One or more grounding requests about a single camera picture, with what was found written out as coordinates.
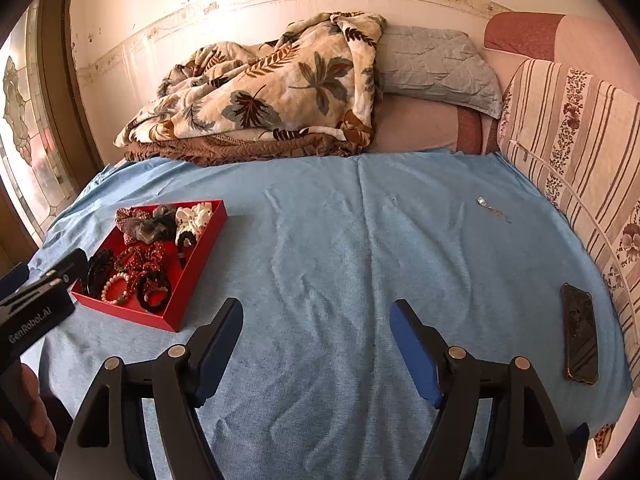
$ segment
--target phone case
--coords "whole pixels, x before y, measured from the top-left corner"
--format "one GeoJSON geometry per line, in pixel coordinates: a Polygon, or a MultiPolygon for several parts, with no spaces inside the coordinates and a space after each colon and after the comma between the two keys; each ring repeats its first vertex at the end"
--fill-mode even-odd
{"type": "Polygon", "coordinates": [[[560,292],[566,378],[595,384],[598,380],[598,339],[591,295],[568,283],[562,286],[560,292]]]}

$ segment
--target blue bed sheet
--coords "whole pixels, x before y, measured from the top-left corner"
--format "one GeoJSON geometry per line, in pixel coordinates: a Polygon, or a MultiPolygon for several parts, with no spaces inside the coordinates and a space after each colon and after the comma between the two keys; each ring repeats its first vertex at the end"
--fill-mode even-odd
{"type": "MultiPolygon", "coordinates": [[[[435,412],[393,341],[397,298],[477,358],[528,356],[565,430],[587,422],[593,434],[620,416],[630,377],[602,278],[563,217],[498,155],[128,163],[103,171],[59,216],[31,269],[74,247],[95,251],[118,207],[217,198],[229,218],[179,333],[78,306],[26,355],[73,414],[104,359],[155,358],[235,296],[244,329],[198,412],[228,480],[409,476],[435,412]],[[564,282],[593,296],[595,386],[563,377],[564,282]]],[[[145,413],[158,478],[170,478],[150,403],[145,413]]],[[[467,468],[482,453],[488,414],[482,402],[467,468]]]]}

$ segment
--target human hand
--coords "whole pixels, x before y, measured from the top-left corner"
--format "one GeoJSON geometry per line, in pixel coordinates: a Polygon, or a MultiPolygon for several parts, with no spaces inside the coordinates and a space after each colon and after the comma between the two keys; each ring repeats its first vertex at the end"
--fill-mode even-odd
{"type": "MultiPolygon", "coordinates": [[[[40,398],[38,378],[33,370],[24,363],[22,364],[22,386],[31,400],[31,415],[29,417],[31,431],[38,437],[44,450],[51,452],[56,447],[56,430],[54,430],[44,402],[40,398]]],[[[11,428],[4,420],[0,420],[0,433],[9,444],[14,440],[11,428]]]]}

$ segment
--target red box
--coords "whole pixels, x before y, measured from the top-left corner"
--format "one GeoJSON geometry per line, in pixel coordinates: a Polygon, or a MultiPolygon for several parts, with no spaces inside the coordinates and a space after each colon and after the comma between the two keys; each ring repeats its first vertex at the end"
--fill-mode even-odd
{"type": "MultiPolygon", "coordinates": [[[[104,303],[100,300],[94,300],[82,294],[82,287],[80,282],[76,282],[71,293],[76,297],[80,303],[84,306],[94,308],[100,312],[111,314],[112,316],[121,317],[133,321],[134,323],[140,323],[142,325],[152,326],[154,328],[161,328],[163,330],[169,330],[170,332],[178,332],[180,327],[180,321],[184,315],[184,311],[187,308],[187,304],[193,293],[193,289],[200,277],[200,273],[204,268],[207,258],[213,247],[213,244],[218,238],[220,229],[226,220],[225,204],[222,200],[198,200],[197,202],[180,202],[174,203],[176,207],[193,207],[201,202],[210,202],[212,208],[211,219],[209,224],[204,229],[200,240],[196,246],[189,252],[187,252],[188,261],[184,269],[180,268],[178,262],[178,249],[174,242],[163,242],[165,250],[164,270],[167,273],[169,281],[171,281],[172,295],[169,300],[166,309],[159,314],[152,314],[144,310],[135,295],[129,298],[127,303],[122,305],[114,305],[110,303],[104,303]]],[[[137,209],[142,209],[151,213],[158,205],[145,205],[136,206],[137,209]]],[[[142,247],[148,247],[141,242],[136,245],[142,247]]],[[[111,233],[104,239],[100,245],[100,249],[112,249],[114,255],[120,254],[127,246],[124,245],[124,238],[122,232],[114,226],[111,233]]],[[[112,294],[117,295],[125,288],[124,280],[116,282],[113,285],[112,294]]]]}

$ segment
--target glass panel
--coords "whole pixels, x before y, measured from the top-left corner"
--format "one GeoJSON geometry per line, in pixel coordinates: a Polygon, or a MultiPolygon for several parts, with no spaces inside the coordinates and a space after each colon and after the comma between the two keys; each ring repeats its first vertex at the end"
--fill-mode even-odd
{"type": "Polygon", "coordinates": [[[76,198],[60,160],[42,101],[36,58],[36,11],[31,4],[0,48],[0,177],[31,237],[46,230],[76,198]]]}

